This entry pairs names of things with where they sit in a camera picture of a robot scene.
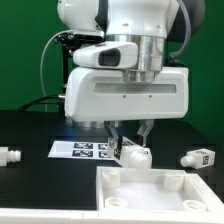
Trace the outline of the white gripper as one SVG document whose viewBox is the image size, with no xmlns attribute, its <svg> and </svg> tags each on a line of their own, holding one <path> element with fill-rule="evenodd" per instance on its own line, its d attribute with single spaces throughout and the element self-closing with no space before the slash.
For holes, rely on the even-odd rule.
<svg viewBox="0 0 224 224">
<path fill-rule="evenodd" d="M 147 144 L 154 121 L 181 118 L 188 110 L 188 70 L 165 67 L 152 83 L 123 80 L 120 70 L 78 67 L 68 79 L 65 114 L 76 122 L 105 121 L 108 152 L 120 159 L 122 137 L 113 121 L 141 120 L 139 144 Z"/>
</svg>

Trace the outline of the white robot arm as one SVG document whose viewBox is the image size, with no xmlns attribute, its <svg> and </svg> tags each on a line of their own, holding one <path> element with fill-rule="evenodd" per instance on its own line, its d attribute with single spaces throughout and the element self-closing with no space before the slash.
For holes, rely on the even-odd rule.
<svg viewBox="0 0 224 224">
<path fill-rule="evenodd" d="M 181 118 L 188 110 L 188 69 L 164 61 L 164 45 L 183 13 L 191 37 L 188 0 L 58 0 L 61 21 L 88 45 L 73 53 L 65 114 L 76 122 L 102 121 L 110 155 L 127 156 L 115 121 L 138 120 L 146 138 L 156 119 Z"/>
</svg>

